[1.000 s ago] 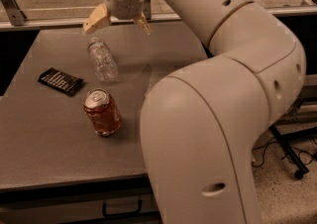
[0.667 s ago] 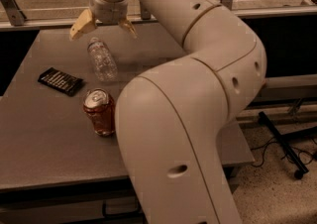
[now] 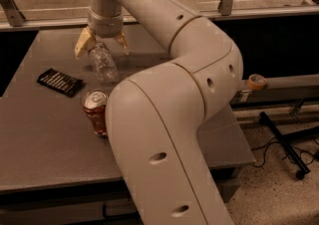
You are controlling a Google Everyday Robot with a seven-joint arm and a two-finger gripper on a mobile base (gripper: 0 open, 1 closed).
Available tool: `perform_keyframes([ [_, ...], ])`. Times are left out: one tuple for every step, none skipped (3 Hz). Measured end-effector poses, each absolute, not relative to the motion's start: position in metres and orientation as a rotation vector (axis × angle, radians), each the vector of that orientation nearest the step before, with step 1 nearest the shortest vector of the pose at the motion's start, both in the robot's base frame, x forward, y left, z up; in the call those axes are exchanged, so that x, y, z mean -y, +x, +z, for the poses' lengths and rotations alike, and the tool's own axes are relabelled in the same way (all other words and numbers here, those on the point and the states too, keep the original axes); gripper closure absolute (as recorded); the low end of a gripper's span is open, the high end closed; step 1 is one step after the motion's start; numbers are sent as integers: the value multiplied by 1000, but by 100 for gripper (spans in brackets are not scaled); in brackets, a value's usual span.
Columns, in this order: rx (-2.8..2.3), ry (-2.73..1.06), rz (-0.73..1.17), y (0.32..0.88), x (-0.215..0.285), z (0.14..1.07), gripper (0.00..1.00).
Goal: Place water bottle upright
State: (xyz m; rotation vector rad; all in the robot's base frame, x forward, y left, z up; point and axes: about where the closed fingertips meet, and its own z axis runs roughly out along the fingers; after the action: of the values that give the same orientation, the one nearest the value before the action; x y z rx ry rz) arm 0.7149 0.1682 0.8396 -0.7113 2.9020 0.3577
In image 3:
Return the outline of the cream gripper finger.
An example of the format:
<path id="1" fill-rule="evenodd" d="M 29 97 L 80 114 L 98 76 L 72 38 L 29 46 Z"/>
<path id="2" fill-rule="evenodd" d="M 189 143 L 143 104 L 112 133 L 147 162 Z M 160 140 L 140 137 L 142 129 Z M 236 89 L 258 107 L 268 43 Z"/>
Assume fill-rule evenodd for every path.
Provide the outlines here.
<path id="1" fill-rule="evenodd" d="M 125 34 L 121 32 L 115 37 L 115 40 L 122 46 L 125 54 L 127 55 L 129 53 L 129 46 Z"/>
<path id="2" fill-rule="evenodd" d="M 79 59 L 89 53 L 96 45 L 96 37 L 89 27 L 85 27 L 75 45 L 75 57 Z"/>

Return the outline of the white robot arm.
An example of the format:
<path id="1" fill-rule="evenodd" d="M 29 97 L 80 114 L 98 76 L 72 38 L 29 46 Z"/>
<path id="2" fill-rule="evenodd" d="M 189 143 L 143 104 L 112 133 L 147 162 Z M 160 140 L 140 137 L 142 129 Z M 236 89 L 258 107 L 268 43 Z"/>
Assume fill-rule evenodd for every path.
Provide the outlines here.
<path id="1" fill-rule="evenodd" d="M 238 90 L 239 49 L 176 0 L 117 1 L 171 56 L 121 81 L 107 103 L 110 145 L 144 225 L 234 225 L 197 130 Z"/>

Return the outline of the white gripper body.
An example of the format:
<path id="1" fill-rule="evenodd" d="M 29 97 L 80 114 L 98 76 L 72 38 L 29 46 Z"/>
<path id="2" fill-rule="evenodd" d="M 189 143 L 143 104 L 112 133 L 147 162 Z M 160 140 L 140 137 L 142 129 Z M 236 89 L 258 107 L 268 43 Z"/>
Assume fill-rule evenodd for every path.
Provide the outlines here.
<path id="1" fill-rule="evenodd" d="M 119 11 L 111 16 L 103 16 L 90 10 L 88 26 L 96 36 L 101 38 L 116 37 L 123 30 L 123 13 Z"/>

